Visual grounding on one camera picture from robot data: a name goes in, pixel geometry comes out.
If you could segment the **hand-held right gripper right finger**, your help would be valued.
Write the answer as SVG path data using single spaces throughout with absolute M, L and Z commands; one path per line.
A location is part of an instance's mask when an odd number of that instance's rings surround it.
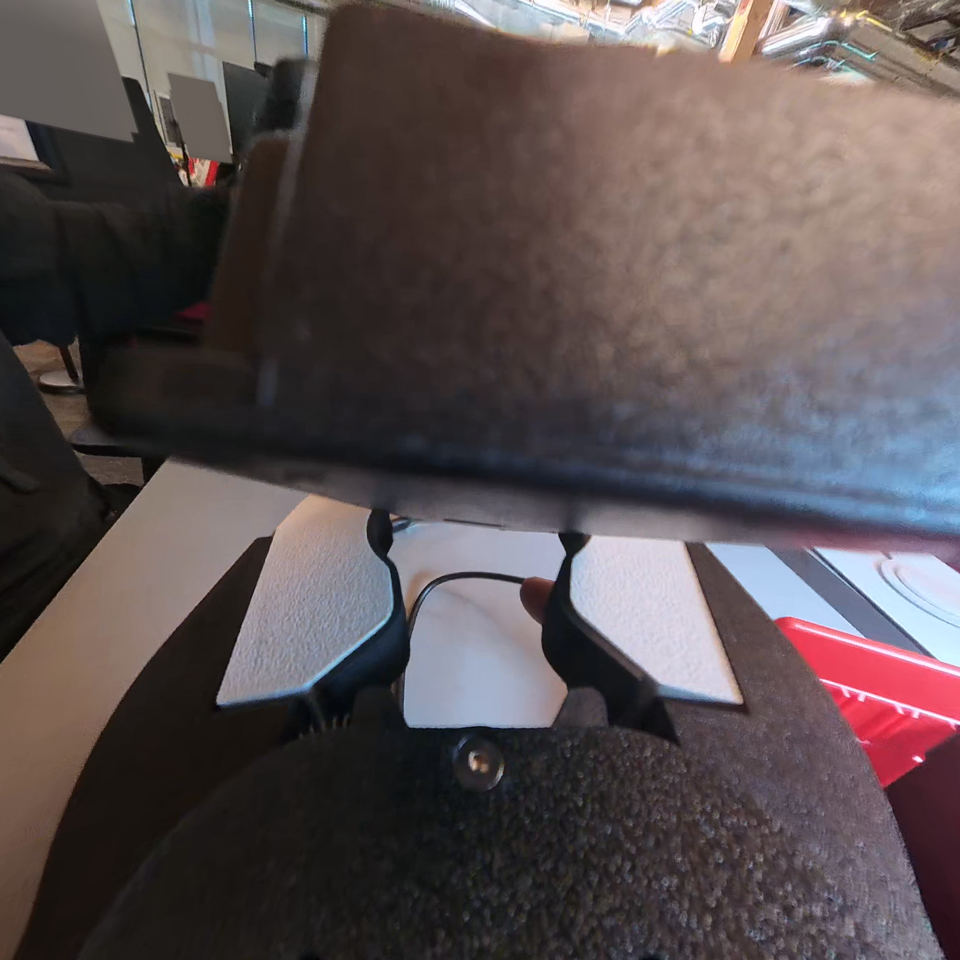
M 614 667 L 631 690 L 738 709 L 744 698 L 690 553 L 682 542 L 594 535 L 562 544 L 541 534 L 539 573 L 559 590 L 547 637 L 574 686 Z

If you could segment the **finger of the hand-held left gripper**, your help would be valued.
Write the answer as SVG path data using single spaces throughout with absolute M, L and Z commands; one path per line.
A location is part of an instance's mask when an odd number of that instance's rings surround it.
M 256 352 L 282 175 L 291 141 L 261 136 L 231 196 L 210 293 L 210 351 Z

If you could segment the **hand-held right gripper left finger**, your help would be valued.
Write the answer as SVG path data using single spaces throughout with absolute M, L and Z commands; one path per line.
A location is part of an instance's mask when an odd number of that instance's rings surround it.
M 280 523 L 250 596 L 216 704 L 389 685 L 409 660 L 389 513 L 307 497 Z

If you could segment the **black hub cable black plug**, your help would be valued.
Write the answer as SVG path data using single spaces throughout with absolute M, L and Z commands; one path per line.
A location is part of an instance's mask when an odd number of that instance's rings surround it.
M 493 572 L 493 571 L 479 571 L 479 570 L 456 571 L 456 572 L 442 574 L 434 578 L 433 580 L 426 582 L 423 588 L 415 596 L 414 602 L 410 607 L 410 609 L 407 611 L 407 615 L 406 615 L 406 623 L 409 628 L 409 631 L 413 632 L 417 619 L 419 617 L 419 614 L 423 606 L 425 606 L 428 596 L 434 590 L 438 589 L 441 586 L 445 586 L 450 583 L 461 582 L 461 581 L 486 581 L 486 582 L 510 584 L 510 585 L 520 587 L 524 582 L 524 578 L 517 575 L 504 574 L 504 573 Z

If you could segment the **red plastic bin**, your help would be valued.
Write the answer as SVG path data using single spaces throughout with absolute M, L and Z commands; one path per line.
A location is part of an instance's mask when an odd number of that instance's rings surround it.
M 929 910 L 958 911 L 958 667 L 798 618 L 775 624 L 889 792 Z

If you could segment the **person's left forearm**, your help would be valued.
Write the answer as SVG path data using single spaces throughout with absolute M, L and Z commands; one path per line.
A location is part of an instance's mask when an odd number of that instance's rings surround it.
M 56 200 L 2 173 L 2 334 L 66 347 L 170 321 L 210 291 L 231 198 L 218 185 L 145 207 Z

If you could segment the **person's black printed hoodie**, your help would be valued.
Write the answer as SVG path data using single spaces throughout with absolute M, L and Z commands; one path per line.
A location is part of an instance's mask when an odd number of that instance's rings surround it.
M 116 512 L 14 348 L 1 339 L 1 658 L 107 533 Z

